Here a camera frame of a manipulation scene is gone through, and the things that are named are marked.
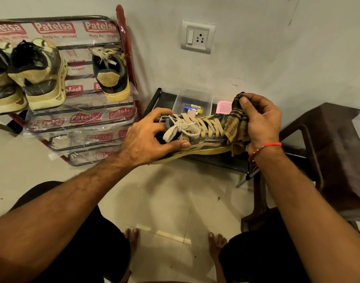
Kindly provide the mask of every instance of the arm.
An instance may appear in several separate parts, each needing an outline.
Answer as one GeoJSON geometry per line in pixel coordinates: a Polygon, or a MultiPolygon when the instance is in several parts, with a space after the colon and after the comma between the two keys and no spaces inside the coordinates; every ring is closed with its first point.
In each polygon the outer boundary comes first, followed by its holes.
{"type": "MultiPolygon", "coordinates": [[[[281,111],[266,98],[247,94],[240,104],[249,117],[251,154],[279,141],[281,111]]],[[[320,195],[312,182],[279,146],[254,158],[281,213],[286,228],[313,282],[360,282],[360,234],[320,195]]]]}
{"type": "Polygon", "coordinates": [[[135,167],[178,150],[187,141],[161,145],[166,131],[153,123],[170,109],[154,109],[129,128],[121,152],[0,217],[0,282],[29,282],[44,271],[73,238],[102,197],[135,167]]]}

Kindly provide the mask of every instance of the pink plastic basket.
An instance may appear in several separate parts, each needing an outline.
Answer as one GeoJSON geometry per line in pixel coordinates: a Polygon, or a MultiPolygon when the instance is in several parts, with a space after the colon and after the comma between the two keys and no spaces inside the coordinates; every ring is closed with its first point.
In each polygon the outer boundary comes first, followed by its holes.
{"type": "Polygon", "coordinates": [[[216,105],[216,112],[222,114],[229,114],[232,110],[232,102],[230,101],[219,101],[216,105]]]}

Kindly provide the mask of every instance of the hand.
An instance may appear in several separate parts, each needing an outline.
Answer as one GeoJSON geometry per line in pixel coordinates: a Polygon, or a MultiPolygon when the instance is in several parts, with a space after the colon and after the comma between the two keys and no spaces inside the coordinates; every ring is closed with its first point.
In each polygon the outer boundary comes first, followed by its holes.
{"type": "Polygon", "coordinates": [[[141,121],[134,123],[127,131],[120,156],[133,168],[150,164],[170,152],[190,146],[186,140],[175,140],[160,144],[155,138],[158,132],[167,131],[165,123],[154,123],[160,115],[172,115],[171,109],[155,108],[141,121]]]}
{"type": "Polygon", "coordinates": [[[244,95],[252,101],[250,103],[245,97],[239,100],[241,108],[249,118],[248,135],[251,143],[248,145],[248,153],[251,155],[265,144],[279,142],[282,113],[276,105],[261,95],[252,93],[244,93],[244,95]]]}

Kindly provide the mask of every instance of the wall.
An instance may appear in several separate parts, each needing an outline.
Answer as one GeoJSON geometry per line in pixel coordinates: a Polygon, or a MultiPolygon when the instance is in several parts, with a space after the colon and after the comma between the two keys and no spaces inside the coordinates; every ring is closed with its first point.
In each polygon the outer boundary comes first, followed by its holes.
{"type": "Polygon", "coordinates": [[[117,4],[144,106],[158,87],[186,86],[215,101],[265,95],[283,125],[326,101],[360,108],[360,0],[0,0],[0,18],[115,18],[117,4]],[[216,25],[211,55],[180,49],[183,19],[216,25]]]}

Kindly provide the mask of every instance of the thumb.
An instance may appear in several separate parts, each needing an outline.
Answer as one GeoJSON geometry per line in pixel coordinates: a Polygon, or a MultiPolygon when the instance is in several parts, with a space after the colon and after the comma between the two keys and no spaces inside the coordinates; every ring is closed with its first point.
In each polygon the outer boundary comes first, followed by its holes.
{"type": "Polygon", "coordinates": [[[248,118],[252,118],[255,114],[257,114],[256,108],[249,101],[249,99],[245,96],[240,98],[239,100],[240,106],[243,109],[244,113],[248,115],[248,118]]]}
{"type": "Polygon", "coordinates": [[[186,140],[175,140],[161,146],[165,155],[190,146],[190,143],[186,140]]]}

